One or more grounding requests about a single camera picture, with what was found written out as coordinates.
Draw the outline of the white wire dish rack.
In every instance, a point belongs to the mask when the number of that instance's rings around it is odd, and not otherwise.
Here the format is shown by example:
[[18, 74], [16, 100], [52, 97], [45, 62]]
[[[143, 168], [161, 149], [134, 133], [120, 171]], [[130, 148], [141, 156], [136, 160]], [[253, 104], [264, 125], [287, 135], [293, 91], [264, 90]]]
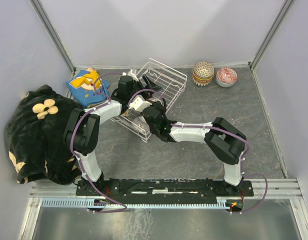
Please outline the white wire dish rack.
[[[167, 111], [170, 110], [171, 106], [175, 103], [180, 94], [185, 91], [188, 79], [187, 75], [159, 61], [149, 58], [143, 67], [137, 67], [135, 69], [137, 71], [136, 76], [143, 85], [146, 84], [142, 79], [142, 76], [145, 75], [148, 76], [156, 85], [162, 87], [159, 94], [154, 93], [152, 97], [159, 100], [163, 97], [166, 101]], [[147, 143], [152, 135], [151, 132], [141, 133], [132, 125], [132, 120], [135, 117], [140, 116], [141, 114], [139, 112], [131, 109], [120, 116], [112, 118], [111, 121], [120, 124], [140, 137], [143, 142]]]

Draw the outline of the yellow sun pattern bowl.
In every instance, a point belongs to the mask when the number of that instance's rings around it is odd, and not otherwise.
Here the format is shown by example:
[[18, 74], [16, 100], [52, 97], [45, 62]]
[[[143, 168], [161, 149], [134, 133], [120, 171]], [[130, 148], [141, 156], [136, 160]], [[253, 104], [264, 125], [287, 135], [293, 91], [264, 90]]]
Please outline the yellow sun pattern bowl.
[[192, 77], [193, 77], [194, 82], [201, 84], [201, 85], [208, 85], [212, 81], [214, 74], [211, 75], [209, 78], [200, 78], [196, 74], [193, 73]]

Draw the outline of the white bowl teal leaf pattern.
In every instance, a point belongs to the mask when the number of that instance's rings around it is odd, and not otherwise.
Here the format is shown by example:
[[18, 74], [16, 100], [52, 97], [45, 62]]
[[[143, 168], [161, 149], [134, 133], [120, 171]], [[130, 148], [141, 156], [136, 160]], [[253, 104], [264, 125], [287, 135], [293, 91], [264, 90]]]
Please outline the white bowl teal leaf pattern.
[[210, 81], [199, 82], [199, 81], [196, 81], [196, 80], [194, 80], [193, 82], [198, 87], [206, 87], [210, 83]]

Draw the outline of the maroon tile pattern bowl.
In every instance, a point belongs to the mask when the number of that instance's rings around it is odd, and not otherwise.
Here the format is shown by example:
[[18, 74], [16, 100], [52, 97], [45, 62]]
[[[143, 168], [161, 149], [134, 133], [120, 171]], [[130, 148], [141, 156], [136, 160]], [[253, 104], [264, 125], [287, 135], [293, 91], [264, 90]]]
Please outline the maroon tile pattern bowl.
[[215, 69], [211, 63], [206, 61], [200, 61], [194, 65], [193, 72], [199, 78], [207, 79], [210, 76], [214, 75]]

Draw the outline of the white bowl teal floral pattern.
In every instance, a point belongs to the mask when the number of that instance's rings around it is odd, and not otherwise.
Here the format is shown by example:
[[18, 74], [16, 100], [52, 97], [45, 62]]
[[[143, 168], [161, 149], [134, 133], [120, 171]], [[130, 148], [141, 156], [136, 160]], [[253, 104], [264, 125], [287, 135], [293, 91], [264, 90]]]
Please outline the white bowl teal floral pattern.
[[232, 84], [237, 81], [238, 75], [232, 68], [222, 67], [216, 72], [216, 78], [222, 83]]

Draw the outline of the plain white ribbed bowl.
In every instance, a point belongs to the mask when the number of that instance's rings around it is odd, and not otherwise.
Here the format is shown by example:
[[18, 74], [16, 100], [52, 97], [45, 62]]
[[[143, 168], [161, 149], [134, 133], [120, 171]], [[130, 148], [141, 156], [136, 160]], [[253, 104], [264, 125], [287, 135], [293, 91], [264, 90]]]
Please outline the plain white ribbed bowl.
[[216, 83], [222, 88], [229, 88], [229, 87], [233, 86], [236, 82], [234, 81], [234, 82], [226, 83], [226, 82], [222, 82], [218, 78], [216, 78]]

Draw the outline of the white bowl red lattice pattern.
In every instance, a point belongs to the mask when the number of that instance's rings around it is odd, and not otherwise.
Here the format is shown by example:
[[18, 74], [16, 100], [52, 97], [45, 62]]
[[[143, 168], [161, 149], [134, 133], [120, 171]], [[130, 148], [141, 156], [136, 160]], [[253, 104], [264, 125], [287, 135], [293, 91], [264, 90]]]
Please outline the white bowl red lattice pattern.
[[153, 98], [153, 97], [152, 97], [152, 98], [149, 98], [148, 101], [150, 101], [150, 102], [155, 102], [155, 103], [156, 103], [156, 102], [160, 102], [159, 99], [156, 99], [156, 98]]

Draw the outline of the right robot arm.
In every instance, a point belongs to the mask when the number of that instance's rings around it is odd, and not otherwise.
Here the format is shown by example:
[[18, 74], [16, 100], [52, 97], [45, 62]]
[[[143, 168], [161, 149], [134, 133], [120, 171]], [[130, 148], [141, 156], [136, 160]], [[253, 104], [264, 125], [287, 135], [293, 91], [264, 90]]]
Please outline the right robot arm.
[[246, 136], [224, 118], [207, 123], [183, 123], [169, 120], [162, 105], [150, 105], [141, 115], [150, 132], [166, 143], [195, 142], [206, 144], [223, 162], [223, 189], [234, 196], [242, 190], [244, 180], [241, 161], [250, 148]]

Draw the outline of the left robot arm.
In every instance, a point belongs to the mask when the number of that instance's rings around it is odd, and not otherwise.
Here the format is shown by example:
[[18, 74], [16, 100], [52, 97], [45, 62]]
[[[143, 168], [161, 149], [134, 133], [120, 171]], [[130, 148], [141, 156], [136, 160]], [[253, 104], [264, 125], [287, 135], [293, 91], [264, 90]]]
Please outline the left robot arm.
[[122, 75], [117, 88], [111, 96], [106, 97], [104, 103], [89, 109], [72, 110], [63, 136], [64, 143], [73, 154], [62, 170], [67, 184], [81, 177], [81, 189], [89, 190], [93, 195], [100, 195], [104, 191], [104, 174], [95, 155], [100, 125], [125, 113], [137, 97], [147, 103], [153, 94], [161, 93], [162, 87], [146, 75], [142, 78], [146, 85], [131, 74]]

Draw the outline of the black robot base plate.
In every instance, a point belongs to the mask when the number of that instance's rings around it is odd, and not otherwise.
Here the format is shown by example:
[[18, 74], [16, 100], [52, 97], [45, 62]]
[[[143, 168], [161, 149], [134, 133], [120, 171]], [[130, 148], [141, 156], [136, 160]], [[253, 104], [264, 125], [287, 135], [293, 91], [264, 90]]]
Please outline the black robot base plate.
[[118, 179], [104, 180], [96, 187], [125, 205], [215, 204], [217, 197], [253, 197], [249, 180], [231, 186], [223, 180], [203, 179]]

